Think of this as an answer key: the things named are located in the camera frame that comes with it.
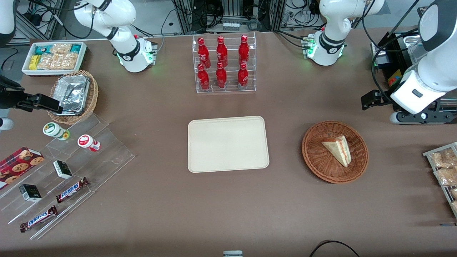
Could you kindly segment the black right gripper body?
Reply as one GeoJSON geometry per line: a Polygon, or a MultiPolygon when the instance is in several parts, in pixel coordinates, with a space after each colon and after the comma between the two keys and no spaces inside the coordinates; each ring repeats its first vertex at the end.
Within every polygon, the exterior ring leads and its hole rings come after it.
{"type": "Polygon", "coordinates": [[[0,109],[15,108],[16,105],[26,100],[26,93],[16,81],[5,76],[0,76],[0,109]]]}

